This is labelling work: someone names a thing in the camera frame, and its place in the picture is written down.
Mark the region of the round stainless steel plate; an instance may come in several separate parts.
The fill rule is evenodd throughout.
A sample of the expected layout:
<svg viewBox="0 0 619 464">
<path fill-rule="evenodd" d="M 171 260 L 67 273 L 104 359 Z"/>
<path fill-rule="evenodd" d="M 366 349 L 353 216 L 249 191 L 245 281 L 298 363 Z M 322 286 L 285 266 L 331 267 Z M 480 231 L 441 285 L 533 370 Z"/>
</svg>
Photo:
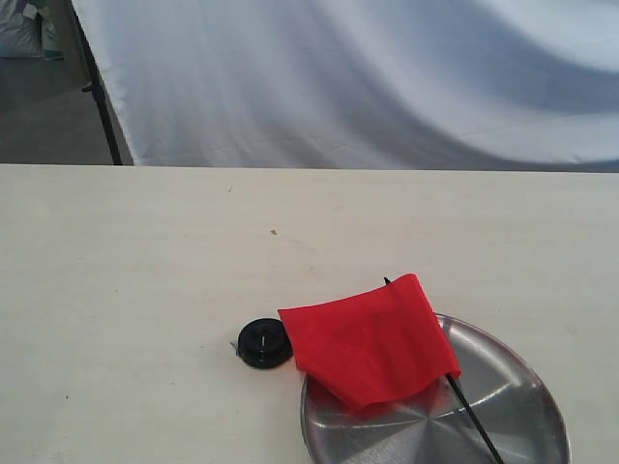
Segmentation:
<svg viewBox="0 0 619 464">
<path fill-rule="evenodd" d="M 311 460 L 491 463 L 476 417 L 506 463 L 571 462 L 566 425 L 535 371 L 489 333 L 447 315 L 438 320 L 457 354 L 460 392 L 440 378 L 412 397 L 349 414 L 308 378 L 301 427 Z"/>
</svg>

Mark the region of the red flag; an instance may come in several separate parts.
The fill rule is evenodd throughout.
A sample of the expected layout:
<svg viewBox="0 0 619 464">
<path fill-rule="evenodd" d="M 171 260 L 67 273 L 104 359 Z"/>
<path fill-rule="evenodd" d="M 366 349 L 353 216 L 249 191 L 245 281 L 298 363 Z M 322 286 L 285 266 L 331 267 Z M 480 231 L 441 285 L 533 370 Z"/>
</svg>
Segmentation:
<svg viewBox="0 0 619 464">
<path fill-rule="evenodd" d="M 351 413 L 403 400 L 445 378 L 496 462 L 503 459 L 463 394 L 456 353 L 418 277 L 344 299 L 284 308 L 297 368 Z"/>
</svg>

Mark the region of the white sack in background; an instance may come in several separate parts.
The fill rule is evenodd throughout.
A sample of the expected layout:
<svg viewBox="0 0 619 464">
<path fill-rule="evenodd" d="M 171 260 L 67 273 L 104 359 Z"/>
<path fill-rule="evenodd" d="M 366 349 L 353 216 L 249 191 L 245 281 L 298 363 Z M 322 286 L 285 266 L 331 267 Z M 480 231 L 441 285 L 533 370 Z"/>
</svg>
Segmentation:
<svg viewBox="0 0 619 464">
<path fill-rule="evenodd" d="M 1 57 L 63 58 L 48 1 L 1 0 Z"/>
</svg>

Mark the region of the white backdrop cloth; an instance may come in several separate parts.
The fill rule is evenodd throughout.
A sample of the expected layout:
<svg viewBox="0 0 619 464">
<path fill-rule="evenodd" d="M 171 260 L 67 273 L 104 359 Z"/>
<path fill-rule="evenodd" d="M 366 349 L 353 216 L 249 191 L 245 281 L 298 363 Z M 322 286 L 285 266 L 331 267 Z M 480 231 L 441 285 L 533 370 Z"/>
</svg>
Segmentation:
<svg viewBox="0 0 619 464">
<path fill-rule="evenodd" d="M 77 1 L 138 165 L 614 171 L 614 1 Z"/>
</svg>

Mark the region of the black backdrop stand pole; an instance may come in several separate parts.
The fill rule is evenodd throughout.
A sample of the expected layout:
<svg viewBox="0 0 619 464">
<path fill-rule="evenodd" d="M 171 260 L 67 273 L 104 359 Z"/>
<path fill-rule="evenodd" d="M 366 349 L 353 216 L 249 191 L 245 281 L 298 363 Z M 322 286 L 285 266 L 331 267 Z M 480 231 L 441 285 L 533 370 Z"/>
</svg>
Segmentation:
<svg viewBox="0 0 619 464">
<path fill-rule="evenodd" d="M 81 87 L 81 92 L 89 93 L 92 96 L 92 99 L 97 107 L 99 118 L 103 127 L 103 134 L 110 153 L 112 164 L 116 166 L 122 166 L 123 161 L 120 153 L 120 148 L 112 125 L 112 118 L 110 116 L 109 108 L 107 106 L 106 93 L 101 81 L 99 68 L 97 66 L 91 46 L 88 43 L 84 30 L 74 9 L 73 2 L 70 1 L 69 4 L 70 11 L 72 13 L 75 23 L 79 46 L 81 49 L 81 54 L 83 55 L 83 61 L 85 63 L 88 78 L 88 83 Z"/>
</svg>

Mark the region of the black round flag base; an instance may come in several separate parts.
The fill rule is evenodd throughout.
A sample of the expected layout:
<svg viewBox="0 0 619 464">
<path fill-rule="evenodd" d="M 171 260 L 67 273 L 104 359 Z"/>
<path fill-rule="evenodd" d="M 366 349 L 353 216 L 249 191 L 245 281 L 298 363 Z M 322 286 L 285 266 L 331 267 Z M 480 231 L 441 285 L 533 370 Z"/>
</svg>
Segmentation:
<svg viewBox="0 0 619 464">
<path fill-rule="evenodd" d="M 249 322 L 238 334 L 237 356 L 257 369 L 271 369 L 293 356 L 292 345 L 281 320 L 260 318 Z"/>
</svg>

